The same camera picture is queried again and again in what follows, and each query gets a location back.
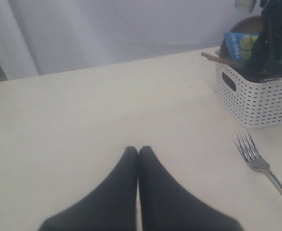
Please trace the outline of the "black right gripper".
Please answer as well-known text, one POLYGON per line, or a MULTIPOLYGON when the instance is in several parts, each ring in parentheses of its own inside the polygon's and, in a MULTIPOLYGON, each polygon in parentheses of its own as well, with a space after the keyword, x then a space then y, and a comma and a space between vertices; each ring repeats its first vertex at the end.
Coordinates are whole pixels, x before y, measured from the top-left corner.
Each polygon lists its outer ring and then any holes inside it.
POLYGON ((261 0, 260 7, 263 33, 252 47, 245 73, 248 77, 282 75, 282 0, 261 0))

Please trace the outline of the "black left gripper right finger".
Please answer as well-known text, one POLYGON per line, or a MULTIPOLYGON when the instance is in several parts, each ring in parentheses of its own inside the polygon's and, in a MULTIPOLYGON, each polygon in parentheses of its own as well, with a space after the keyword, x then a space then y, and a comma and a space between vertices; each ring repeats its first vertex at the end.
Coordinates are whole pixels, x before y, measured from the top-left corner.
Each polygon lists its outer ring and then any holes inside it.
POLYGON ((183 188, 150 146, 139 151, 139 195, 145 231, 228 231, 230 218, 183 188))

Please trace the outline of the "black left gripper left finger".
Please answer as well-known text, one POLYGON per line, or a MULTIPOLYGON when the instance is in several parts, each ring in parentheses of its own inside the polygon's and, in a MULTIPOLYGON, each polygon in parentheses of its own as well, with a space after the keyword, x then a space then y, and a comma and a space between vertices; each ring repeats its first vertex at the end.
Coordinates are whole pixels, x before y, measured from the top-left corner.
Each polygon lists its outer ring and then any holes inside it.
POLYGON ((46 219, 41 231, 135 231, 138 151, 124 150, 109 175, 87 196, 46 219))

